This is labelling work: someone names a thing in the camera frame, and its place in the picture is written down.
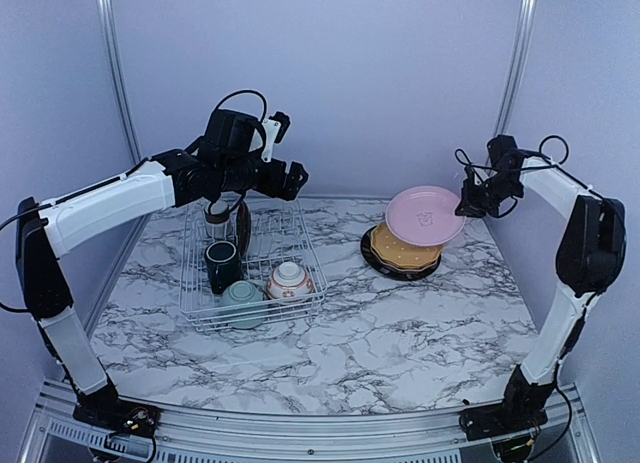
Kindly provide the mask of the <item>pink plate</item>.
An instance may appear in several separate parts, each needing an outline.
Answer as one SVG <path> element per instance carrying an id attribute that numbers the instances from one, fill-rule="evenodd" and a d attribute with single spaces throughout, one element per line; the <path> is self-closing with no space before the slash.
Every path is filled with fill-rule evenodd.
<path id="1" fill-rule="evenodd" d="M 416 186 L 395 195 L 385 210 L 385 223 L 399 240 L 419 247 L 447 243 L 464 228 L 455 210 L 460 197 L 437 186 Z"/>

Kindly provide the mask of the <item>dark brown plate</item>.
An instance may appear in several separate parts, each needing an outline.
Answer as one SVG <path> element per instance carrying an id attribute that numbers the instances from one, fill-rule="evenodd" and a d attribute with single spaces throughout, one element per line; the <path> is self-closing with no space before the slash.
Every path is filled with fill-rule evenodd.
<path id="1" fill-rule="evenodd" d="M 251 213 L 248 205 L 242 202 L 236 214 L 237 248 L 241 258 L 247 254 L 251 238 Z"/>

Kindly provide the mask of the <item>yellow polka dot plate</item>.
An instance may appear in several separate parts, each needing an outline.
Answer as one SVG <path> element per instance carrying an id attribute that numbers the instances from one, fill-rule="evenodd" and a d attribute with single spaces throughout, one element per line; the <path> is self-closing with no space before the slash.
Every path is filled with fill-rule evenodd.
<path id="1" fill-rule="evenodd" d="M 419 247 L 394 236 L 386 223 L 378 224 L 371 234 L 371 247 L 378 257 L 400 267 L 420 267 L 441 256 L 444 246 Z"/>

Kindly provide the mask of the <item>black striped plate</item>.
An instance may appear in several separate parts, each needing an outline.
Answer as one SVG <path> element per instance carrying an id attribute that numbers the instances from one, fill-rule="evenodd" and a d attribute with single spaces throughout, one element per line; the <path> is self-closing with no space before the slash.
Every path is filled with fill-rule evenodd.
<path id="1" fill-rule="evenodd" d="M 383 263 L 371 247 L 371 234 L 373 230 L 374 228 L 370 227 L 361 237 L 360 253 L 364 261 L 383 276 L 396 281 L 418 281 L 427 278 L 439 268 L 441 258 L 438 258 L 432 265 L 421 270 L 400 270 L 390 264 Z"/>

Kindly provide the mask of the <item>red patterned white bowl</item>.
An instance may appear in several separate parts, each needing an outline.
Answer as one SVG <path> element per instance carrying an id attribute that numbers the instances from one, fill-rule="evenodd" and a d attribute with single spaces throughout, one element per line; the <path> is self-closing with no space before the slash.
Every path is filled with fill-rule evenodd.
<path id="1" fill-rule="evenodd" d="M 313 292 L 314 286 L 309 272 L 294 261 L 285 261 L 276 266 L 266 283 L 270 299 L 284 299 L 287 303 L 298 303 L 302 297 Z"/>

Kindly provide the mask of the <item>maroon polka dot plate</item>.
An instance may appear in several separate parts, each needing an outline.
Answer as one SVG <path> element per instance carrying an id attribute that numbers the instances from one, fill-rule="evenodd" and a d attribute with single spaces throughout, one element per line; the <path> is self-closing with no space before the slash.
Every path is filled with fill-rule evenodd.
<path id="1" fill-rule="evenodd" d="M 363 257 L 365 258 L 365 260 L 376 270 L 380 270 L 383 273 L 386 274 L 417 274 L 417 273 L 422 273 L 422 272 L 428 272 L 428 271 L 435 271 L 438 266 L 441 263 L 441 257 L 438 257 L 436 260 L 434 260 L 433 262 L 426 264 L 426 265 L 422 265 L 420 267 L 400 267 L 398 264 L 395 263 L 388 263 L 388 262 L 384 262 L 382 261 L 378 255 L 371 251 L 371 250 L 365 250 L 362 253 Z"/>

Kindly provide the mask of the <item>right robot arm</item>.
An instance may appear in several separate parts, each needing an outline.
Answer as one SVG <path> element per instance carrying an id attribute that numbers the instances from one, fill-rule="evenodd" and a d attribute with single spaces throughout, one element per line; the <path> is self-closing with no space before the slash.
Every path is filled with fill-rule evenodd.
<path id="1" fill-rule="evenodd" d="M 557 286 L 549 313 L 495 411 L 496 423 L 515 431 L 545 406 L 589 312 L 621 272 L 626 252 L 624 206 L 537 152 L 511 149 L 489 166 L 472 163 L 461 149 L 455 156 L 466 173 L 457 215 L 497 217 L 504 200 L 516 201 L 530 190 L 566 220 L 555 257 Z"/>

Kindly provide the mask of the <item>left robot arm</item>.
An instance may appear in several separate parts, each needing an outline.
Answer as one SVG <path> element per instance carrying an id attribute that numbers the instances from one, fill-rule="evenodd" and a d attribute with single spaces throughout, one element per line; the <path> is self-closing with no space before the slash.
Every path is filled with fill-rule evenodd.
<path id="1" fill-rule="evenodd" d="M 126 406 L 94 353 L 73 307 L 59 265 L 85 241 L 139 217 L 224 192 L 257 191 L 291 201 L 308 181 L 298 162 L 265 162 L 256 155 L 209 164 L 185 150 L 169 150 L 74 193 L 19 206 L 16 268 L 25 310 L 69 377 L 81 406 L 106 428 L 125 421 Z"/>

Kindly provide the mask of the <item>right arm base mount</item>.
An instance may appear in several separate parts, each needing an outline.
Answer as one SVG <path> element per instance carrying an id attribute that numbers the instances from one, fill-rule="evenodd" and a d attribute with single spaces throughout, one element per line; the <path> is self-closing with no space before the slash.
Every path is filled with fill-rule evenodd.
<path id="1" fill-rule="evenodd" d="M 542 426 L 547 422 L 544 410 L 514 415 L 504 409 L 501 403 L 468 407 L 459 414 L 459 425 L 468 441 L 504 436 Z"/>

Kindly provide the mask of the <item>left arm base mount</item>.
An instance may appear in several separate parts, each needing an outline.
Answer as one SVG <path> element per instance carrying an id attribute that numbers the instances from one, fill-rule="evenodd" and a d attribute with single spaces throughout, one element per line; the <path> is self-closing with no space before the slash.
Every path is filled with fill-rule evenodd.
<path id="1" fill-rule="evenodd" d="M 153 405 L 117 399 L 115 401 L 78 404 L 73 418 L 116 435 L 151 438 L 156 431 L 160 409 Z"/>

